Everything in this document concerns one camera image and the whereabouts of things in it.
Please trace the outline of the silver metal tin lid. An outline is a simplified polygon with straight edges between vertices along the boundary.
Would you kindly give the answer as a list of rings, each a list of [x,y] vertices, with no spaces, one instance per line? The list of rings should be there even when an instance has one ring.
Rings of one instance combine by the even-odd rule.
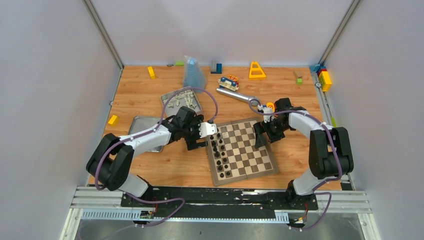
[[[159,121],[158,117],[134,118],[125,143],[133,148],[134,156],[137,157],[169,142],[170,133],[163,125],[158,124]]]

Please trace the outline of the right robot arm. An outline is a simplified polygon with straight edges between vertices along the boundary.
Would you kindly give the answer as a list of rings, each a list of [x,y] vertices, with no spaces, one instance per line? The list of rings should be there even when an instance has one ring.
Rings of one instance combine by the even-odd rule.
[[[263,116],[254,124],[255,148],[282,140],[285,131],[299,131],[309,140],[308,169],[289,182],[285,191],[286,204],[298,209],[322,185],[338,181],[353,171],[354,161],[349,134],[344,127],[333,127],[312,116],[302,106],[292,106],[289,98],[280,98],[273,107],[256,103],[254,112]]]

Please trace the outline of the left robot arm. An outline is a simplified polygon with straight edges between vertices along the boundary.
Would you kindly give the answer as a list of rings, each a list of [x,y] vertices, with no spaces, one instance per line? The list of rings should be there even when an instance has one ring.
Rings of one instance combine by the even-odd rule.
[[[216,124],[204,121],[202,114],[183,106],[175,115],[146,130],[124,136],[106,134],[88,160],[86,171],[95,177],[99,188],[129,193],[134,196],[135,202],[146,207],[152,203],[153,193],[146,180],[130,173],[133,159],[180,139],[185,140],[189,151],[205,147],[207,143],[200,140],[217,132]]]

